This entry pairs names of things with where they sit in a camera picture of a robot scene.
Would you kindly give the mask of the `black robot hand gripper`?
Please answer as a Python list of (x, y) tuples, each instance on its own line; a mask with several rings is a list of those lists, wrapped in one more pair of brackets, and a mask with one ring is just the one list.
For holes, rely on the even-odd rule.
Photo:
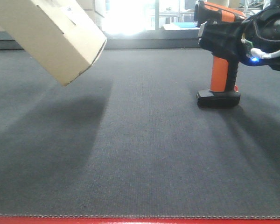
[(271, 4), (243, 21), (208, 19), (199, 35), (199, 45), (214, 56), (247, 66), (268, 65), (280, 71), (280, 56), (253, 56), (252, 49), (265, 54), (280, 51), (280, 3)]

